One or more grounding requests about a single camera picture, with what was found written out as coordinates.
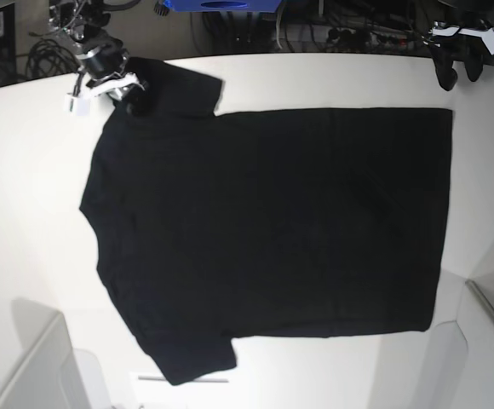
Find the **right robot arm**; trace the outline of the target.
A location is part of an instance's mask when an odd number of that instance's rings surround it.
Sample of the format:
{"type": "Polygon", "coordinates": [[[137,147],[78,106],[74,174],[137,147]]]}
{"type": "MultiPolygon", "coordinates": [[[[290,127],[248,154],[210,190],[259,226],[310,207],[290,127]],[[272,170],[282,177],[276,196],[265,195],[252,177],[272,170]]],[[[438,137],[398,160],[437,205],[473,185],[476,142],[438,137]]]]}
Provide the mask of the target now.
{"type": "Polygon", "coordinates": [[[128,69],[130,55],[124,43],[105,30],[111,14],[127,11],[137,1],[110,4],[104,1],[51,1],[51,33],[71,42],[78,63],[72,91],[66,95],[65,110],[82,116],[100,96],[125,105],[126,112],[140,116],[148,110],[148,82],[128,69]]]}

